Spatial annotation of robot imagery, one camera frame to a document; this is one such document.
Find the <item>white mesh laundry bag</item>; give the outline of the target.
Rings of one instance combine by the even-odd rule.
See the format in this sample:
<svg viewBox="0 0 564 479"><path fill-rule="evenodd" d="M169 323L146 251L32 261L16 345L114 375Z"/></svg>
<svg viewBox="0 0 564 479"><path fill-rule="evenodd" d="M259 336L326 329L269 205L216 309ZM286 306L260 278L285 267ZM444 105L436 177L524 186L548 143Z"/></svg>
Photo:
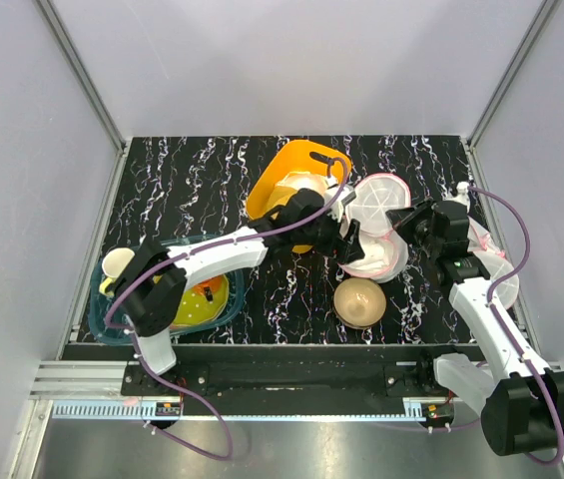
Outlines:
<svg viewBox="0 0 564 479"><path fill-rule="evenodd" d="M375 174L361 180L353 189L354 199L345 207L345 221L341 231L346 233L347 223L351 220L360 222L360 234L388 239L394 246L392 266L377 275L366 276L360 273L348 273L350 276L371 279L385 283L396 278L408 262L408 246L393 230L385 212L393 209L410 207L410 189L406 182L394 174Z"/></svg>

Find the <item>white bra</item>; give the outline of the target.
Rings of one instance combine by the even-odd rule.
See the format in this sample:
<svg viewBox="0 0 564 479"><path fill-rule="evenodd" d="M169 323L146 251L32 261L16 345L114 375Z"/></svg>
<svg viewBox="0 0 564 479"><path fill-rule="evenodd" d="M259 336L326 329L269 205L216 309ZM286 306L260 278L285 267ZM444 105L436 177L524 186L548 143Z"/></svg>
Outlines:
<svg viewBox="0 0 564 479"><path fill-rule="evenodd" d="M361 234L359 242L364 253L362 259L345 264L342 268L348 273L372 276L388 270L393 263L394 246L389 239Z"/></svg>

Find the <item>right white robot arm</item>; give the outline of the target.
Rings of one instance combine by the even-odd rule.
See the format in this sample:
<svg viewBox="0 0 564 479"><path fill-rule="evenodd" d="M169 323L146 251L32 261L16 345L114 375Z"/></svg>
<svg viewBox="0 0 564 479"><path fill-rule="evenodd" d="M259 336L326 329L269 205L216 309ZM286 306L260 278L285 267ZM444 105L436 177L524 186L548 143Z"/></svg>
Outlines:
<svg viewBox="0 0 564 479"><path fill-rule="evenodd" d="M483 262L468 249L468 208L456 200L423 202L386 214L394 232L419 248L432 282L474 335L486 369L447 353L415 370L427 395L452 391L479 417L491 450L555 466L564 457L564 370L528 343L502 305Z"/></svg>

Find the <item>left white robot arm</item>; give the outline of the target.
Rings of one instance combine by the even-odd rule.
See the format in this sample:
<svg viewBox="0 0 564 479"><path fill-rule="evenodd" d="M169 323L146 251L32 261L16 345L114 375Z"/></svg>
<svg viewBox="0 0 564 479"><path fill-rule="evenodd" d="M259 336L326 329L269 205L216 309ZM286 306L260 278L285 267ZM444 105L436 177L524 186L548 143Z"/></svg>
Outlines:
<svg viewBox="0 0 564 479"><path fill-rule="evenodd" d="M346 234L340 232L345 207L354 199L354 188L345 184L328 188L323 196L301 189L285 205L232 234L171 249L154 241L141 245L109 287L115 302L107 317L119 307L127 314L130 336L146 367L143 383L158 395L176 387L177 358L169 329L184 292L193 286L255 268L268 255L300 245L340 263L364 258L358 223L351 222Z"/></svg>

